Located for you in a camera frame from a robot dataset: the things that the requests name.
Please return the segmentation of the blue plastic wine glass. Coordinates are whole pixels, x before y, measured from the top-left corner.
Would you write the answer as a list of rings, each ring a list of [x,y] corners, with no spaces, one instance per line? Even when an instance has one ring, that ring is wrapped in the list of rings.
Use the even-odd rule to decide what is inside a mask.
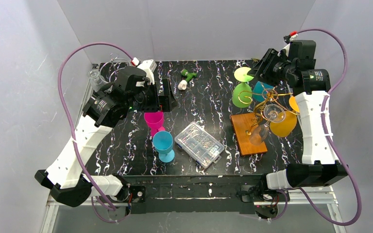
[[[158,152],[158,157],[161,162],[170,163],[174,159],[173,137],[169,132],[157,132],[153,137],[153,146]]]

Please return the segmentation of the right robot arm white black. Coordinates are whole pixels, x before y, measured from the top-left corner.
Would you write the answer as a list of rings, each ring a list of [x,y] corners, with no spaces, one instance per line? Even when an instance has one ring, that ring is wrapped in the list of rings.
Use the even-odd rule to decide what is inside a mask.
[[[268,85],[286,82],[300,108],[303,155],[300,164],[269,173],[264,190],[330,186],[348,176],[348,166],[336,154],[329,119],[332,89],[326,69],[316,68],[316,42],[295,40],[277,51],[269,48],[248,75]]]

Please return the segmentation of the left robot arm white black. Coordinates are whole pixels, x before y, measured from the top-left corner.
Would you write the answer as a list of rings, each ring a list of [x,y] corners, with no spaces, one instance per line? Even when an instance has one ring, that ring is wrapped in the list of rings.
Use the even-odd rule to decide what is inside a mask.
[[[170,112],[177,106],[170,80],[163,79],[161,84],[163,93],[159,94],[146,71],[138,67],[120,69],[114,82],[104,84],[90,96],[78,124],[71,127],[69,141],[47,169],[36,172],[35,179],[57,202],[70,207],[90,197],[118,196],[128,188],[128,182],[120,175],[92,176],[86,163],[129,112]]]

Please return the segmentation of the green plastic wine glass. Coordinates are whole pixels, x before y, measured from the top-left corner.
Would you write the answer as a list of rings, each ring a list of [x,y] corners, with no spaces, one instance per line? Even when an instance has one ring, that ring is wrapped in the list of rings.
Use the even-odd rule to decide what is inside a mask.
[[[253,76],[248,75],[250,70],[250,67],[240,67],[234,71],[238,85],[233,91],[232,103],[238,108],[247,108],[252,101],[252,89],[248,84],[253,79]]]

